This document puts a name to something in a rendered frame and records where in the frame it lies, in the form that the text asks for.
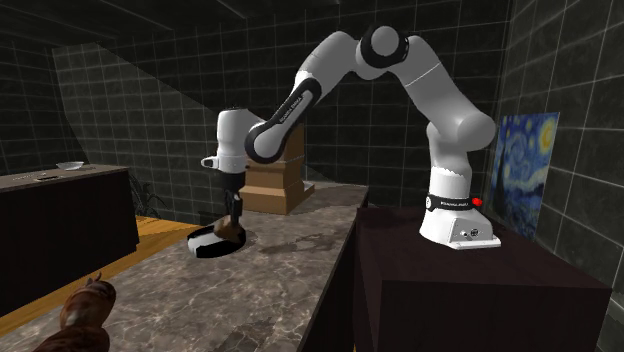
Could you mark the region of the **black and white plate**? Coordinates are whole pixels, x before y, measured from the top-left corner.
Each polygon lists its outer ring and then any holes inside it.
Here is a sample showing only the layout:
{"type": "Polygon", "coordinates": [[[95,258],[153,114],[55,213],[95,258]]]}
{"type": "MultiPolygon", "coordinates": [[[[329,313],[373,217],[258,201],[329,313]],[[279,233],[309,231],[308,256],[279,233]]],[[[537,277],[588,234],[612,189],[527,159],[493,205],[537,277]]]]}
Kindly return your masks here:
{"type": "Polygon", "coordinates": [[[235,239],[236,242],[232,242],[218,237],[214,226],[209,225],[190,233],[187,246],[196,258],[217,258],[241,249],[246,243],[246,231],[241,229],[235,239]]]}

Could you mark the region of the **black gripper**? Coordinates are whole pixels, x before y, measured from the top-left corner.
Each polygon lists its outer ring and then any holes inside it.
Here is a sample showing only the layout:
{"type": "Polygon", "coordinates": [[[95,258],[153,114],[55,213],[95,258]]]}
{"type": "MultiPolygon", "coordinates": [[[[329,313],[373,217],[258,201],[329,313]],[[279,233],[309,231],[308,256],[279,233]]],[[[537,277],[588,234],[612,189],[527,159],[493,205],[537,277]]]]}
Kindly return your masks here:
{"type": "Polygon", "coordinates": [[[239,218],[242,215],[242,199],[238,193],[245,186],[246,173],[222,173],[222,187],[224,191],[224,204],[226,215],[230,215],[231,224],[239,227],[239,218]]]}

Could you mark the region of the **large brown figure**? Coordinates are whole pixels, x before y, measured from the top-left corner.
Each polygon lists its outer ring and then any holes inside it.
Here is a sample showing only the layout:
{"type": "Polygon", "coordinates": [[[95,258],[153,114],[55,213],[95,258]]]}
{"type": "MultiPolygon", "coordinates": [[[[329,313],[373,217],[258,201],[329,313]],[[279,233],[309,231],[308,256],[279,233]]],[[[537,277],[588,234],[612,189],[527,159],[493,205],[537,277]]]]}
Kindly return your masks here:
{"type": "Polygon", "coordinates": [[[60,313],[60,330],[32,352],[109,352],[110,337],[103,323],[115,304],[116,289],[101,276],[88,278],[67,298],[60,313]]]}

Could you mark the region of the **blue starry night painting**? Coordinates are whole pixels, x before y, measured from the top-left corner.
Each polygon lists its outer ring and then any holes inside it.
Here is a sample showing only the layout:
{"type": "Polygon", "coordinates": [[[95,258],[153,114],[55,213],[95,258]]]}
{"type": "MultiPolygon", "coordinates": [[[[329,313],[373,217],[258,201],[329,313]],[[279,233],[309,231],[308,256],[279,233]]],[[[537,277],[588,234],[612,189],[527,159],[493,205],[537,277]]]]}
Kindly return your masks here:
{"type": "Polygon", "coordinates": [[[487,209],[528,239],[536,233],[558,121],[554,112],[500,122],[487,209]]]}

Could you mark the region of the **dark robot stand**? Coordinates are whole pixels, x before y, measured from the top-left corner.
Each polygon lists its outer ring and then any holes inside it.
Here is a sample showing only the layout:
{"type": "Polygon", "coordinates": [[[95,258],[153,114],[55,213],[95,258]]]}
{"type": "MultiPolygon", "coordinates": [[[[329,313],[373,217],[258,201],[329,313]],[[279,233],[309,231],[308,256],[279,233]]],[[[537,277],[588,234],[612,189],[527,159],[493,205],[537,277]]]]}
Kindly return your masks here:
{"type": "Polygon", "coordinates": [[[594,352],[611,289],[522,236],[453,250],[421,208],[356,216],[357,352],[594,352]]]}

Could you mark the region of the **dark cabinet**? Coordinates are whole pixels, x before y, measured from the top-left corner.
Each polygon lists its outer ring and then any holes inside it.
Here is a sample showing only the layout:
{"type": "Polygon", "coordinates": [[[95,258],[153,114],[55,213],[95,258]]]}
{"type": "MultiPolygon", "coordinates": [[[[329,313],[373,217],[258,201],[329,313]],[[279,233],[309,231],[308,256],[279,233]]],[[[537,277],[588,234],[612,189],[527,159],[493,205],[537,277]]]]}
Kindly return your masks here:
{"type": "Polygon", "coordinates": [[[0,316],[136,250],[129,170],[0,176],[0,316]]]}

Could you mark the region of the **dark potted plant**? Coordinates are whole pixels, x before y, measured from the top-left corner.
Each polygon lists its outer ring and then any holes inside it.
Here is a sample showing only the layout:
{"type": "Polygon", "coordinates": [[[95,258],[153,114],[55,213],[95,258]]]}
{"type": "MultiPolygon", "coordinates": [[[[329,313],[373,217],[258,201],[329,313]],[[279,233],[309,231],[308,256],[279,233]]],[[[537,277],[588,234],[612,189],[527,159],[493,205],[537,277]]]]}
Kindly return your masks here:
{"type": "Polygon", "coordinates": [[[151,201],[156,200],[164,207],[167,207],[167,205],[158,195],[150,190],[151,184],[141,183],[133,174],[129,174],[129,181],[135,214],[142,217],[161,219],[161,215],[151,205],[151,201]]]}

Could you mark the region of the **stacked cardboard boxes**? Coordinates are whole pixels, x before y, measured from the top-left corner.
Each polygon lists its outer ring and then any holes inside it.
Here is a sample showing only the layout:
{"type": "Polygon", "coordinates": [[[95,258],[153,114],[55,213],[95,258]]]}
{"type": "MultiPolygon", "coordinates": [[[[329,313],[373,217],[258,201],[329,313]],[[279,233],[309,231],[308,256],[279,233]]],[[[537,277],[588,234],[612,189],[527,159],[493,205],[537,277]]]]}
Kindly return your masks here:
{"type": "Polygon", "coordinates": [[[248,159],[245,186],[240,190],[245,210],[287,215],[315,191],[304,182],[304,127],[299,125],[289,137],[282,157],[271,164],[248,159]]]}

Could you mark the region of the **small brown lump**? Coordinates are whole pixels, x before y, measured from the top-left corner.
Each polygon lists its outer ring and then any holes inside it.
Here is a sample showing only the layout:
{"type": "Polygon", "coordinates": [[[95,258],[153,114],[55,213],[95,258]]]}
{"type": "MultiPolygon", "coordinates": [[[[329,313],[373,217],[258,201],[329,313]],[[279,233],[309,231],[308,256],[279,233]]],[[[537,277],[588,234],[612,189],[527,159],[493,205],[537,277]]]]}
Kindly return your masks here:
{"type": "Polygon", "coordinates": [[[214,222],[214,234],[233,243],[243,242],[243,228],[238,223],[234,223],[230,215],[225,215],[214,222]]]}

